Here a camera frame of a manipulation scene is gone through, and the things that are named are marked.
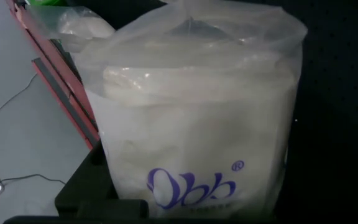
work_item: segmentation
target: plastic bag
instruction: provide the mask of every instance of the plastic bag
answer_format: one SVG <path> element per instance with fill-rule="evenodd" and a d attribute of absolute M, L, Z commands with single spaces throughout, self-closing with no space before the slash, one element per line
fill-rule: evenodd
<path fill-rule="evenodd" d="M 280 7 L 178 1 L 76 58 L 118 196 L 152 217 L 272 216 L 306 27 Z"/>
<path fill-rule="evenodd" d="M 82 6 L 28 5 L 26 10 L 45 38 L 61 40 L 70 53 L 79 53 L 92 40 L 108 38 L 115 32 L 105 20 Z"/>

